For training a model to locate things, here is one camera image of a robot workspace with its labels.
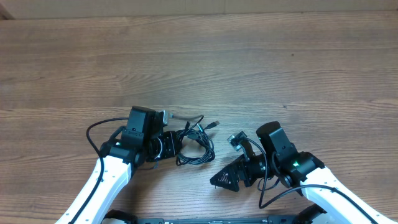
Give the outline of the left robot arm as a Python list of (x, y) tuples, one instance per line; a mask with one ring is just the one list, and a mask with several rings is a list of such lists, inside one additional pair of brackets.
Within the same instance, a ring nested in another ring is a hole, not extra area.
[(145, 162), (175, 157), (181, 144), (165, 110), (133, 106), (126, 125), (120, 126), (96, 149), (99, 159), (80, 193), (59, 223), (137, 223), (136, 216), (112, 210), (112, 202)]

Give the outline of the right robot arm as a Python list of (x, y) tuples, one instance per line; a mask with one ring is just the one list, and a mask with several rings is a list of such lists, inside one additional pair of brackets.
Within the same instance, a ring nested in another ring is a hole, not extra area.
[[(228, 138), (231, 146), (237, 151), (242, 150), (243, 154), (215, 174), (210, 179), (211, 185), (237, 192), (240, 181), (250, 187), (261, 179), (263, 186), (258, 188), (260, 209), (297, 192), (313, 204), (289, 218), (289, 223), (393, 222), (345, 187), (313, 154), (299, 152), (278, 121), (263, 124), (256, 134), (259, 143), (249, 139), (244, 132)], [(286, 191), (265, 202), (266, 184), (273, 177), (277, 184), (286, 187)]]

